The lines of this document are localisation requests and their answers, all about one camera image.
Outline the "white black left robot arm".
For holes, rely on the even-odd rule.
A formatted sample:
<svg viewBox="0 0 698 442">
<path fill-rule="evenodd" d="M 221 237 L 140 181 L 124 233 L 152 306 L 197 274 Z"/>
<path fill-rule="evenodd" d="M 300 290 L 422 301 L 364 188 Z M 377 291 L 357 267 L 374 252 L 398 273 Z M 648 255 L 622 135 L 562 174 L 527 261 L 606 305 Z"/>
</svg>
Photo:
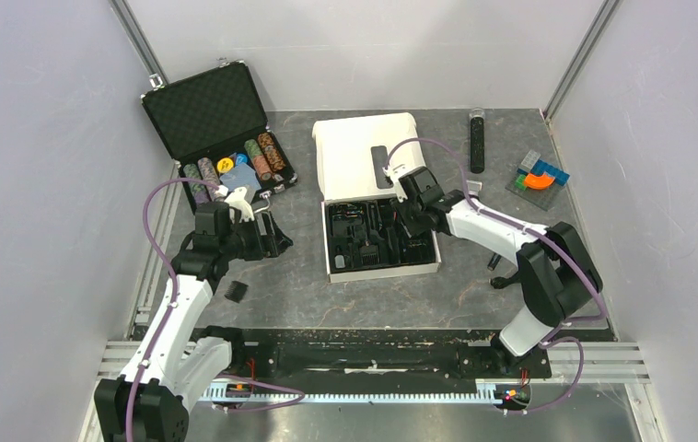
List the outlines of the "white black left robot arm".
<svg viewBox="0 0 698 442">
<path fill-rule="evenodd" d="M 244 202 L 199 206 L 194 229 L 169 263 L 168 292 L 145 337 L 115 379 L 94 392 L 105 441 L 182 441 L 191 411 L 213 379 L 237 375 L 248 363 L 242 332 L 212 326 L 187 344 L 196 321 L 234 260 L 280 256 L 292 244 L 267 208 Z"/>
</svg>

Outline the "black clipper comb guard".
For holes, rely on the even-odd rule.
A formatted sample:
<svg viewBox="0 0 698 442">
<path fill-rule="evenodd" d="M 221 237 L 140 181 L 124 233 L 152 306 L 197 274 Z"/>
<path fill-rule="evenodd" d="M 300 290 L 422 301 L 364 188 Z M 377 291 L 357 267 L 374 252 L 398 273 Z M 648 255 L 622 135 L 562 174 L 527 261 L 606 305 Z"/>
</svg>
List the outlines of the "black clipper comb guard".
<svg viewBox="0 0 698 442">
<path fill-rule="evenodd" d="M 249 286 L 247 284 L 242 283 L 240 281 L 232 281 L 227 286 L 224 298 L 233 303 L 239 304 L 248 293 L 248 290 Z"/>
</svg>

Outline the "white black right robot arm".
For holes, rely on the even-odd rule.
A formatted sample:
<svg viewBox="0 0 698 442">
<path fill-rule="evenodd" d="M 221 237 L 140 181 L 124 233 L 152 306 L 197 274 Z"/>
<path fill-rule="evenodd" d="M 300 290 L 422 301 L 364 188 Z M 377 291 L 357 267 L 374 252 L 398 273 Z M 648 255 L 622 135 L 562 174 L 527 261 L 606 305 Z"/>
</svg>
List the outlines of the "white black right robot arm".
<svg viewBox="0 0 698 442">
<path fill-rule="evenodd" d="M 600 296 L 603 283 L 576 229 L 565 222 L 547 227 L 518 220 L 482 204 L 467 187 L 444 192 L 426 167 L 388 166 L 384 174 L 395 191 L 393 206 L 406 232 L 438 232 L 476 243 L 512 262 L 524 306 L 496 337 L 493 369 L 513 376 L 528 362 L 527 353 Z"/>
</svg>

